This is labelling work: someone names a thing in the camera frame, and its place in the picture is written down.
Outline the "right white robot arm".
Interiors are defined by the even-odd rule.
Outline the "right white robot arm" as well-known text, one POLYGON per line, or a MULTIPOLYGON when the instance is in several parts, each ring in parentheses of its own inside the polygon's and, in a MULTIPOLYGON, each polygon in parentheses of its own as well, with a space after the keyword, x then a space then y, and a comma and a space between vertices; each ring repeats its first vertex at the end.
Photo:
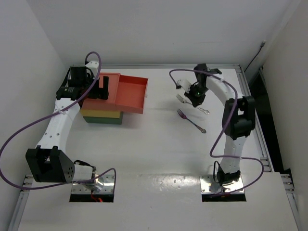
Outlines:
POLYGON ((200 106, 208 90, 212 91, 224 105, 222 130, 225 135, 225 149, 214 180, 219 185, 238 181, 240 177, 240 158, 246 138, 255 129, 255 100, 251 96, 243 96, 221 78, 213 75, 221 74, 218 69, 209 69, 206 64, 198 64, 193 69, 196 82, 185 84, 184 95, 193 107, 200 106))

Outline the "silver metal fork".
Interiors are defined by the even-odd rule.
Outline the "silver metal fork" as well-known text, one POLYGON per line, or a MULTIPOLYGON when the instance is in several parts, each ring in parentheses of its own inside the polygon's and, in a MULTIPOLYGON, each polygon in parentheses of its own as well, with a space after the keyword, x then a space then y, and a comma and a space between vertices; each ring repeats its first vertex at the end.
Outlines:
MULTIPOLYGON (((178 99, 181 103, 183 103, 183 104, 193 105, 192 103, 190 103, 189 101, 187 101, 186 99, 184 99, 184 98, 183 98, 182 96, 180 96, 179 94, 177 94, 176 97, 177 97, 177 99, 178 99)), ((210 114, 210 112, 209 112, 208 110, 206 110, 206 109, 204 109, 204 108, 202 108, 202 107, 200 107, 200 106, 197 106, 197 107, 194 107, 194 108, 198 109, 199 111, 203 112, 203 113, 206 114, 206 115, 209 115, 209 114, 210 114)))

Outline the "pink metallic fork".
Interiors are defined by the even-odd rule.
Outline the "pink metallic fork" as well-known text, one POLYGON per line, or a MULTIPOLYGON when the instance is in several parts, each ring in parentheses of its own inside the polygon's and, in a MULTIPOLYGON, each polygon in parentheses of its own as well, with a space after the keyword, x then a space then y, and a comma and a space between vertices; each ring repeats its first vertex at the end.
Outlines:
POLYGON ((178 115, 185 120, 188 120, 191 124, 193 124, 198 130, 200 130, 203 134, 206 134, 206 130, 202 127, 200 127, 199 125, 197 125, 196 123, 194 123, 193 121, 191 121, 180 109, 177 110, 178 115))

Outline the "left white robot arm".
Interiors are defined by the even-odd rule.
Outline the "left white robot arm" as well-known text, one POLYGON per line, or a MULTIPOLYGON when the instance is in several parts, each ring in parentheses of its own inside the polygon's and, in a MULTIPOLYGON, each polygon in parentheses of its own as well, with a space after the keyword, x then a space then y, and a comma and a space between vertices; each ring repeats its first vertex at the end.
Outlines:
POLYGON ((44 135, 28 149, 26 161, 36 182, 72 183, 94 178, 95 167, 77 164, 66 155, 66 143, 80 103, 87 96, 107 99, 108 89, 99 87, 97 61, 71 66, 56 92, 55 107, 44 135))

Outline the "green bottom drawer box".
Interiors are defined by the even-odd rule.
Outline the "green bottom drawer box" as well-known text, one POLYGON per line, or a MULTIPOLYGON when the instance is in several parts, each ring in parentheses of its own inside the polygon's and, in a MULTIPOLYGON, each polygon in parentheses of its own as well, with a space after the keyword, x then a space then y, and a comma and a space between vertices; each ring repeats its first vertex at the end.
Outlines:
POLYGON ((87 123, 121 125, 123 119, 123 112, 121 112, 120 118, 101 118, 85 116, 83 116, 83 118, 87 123))

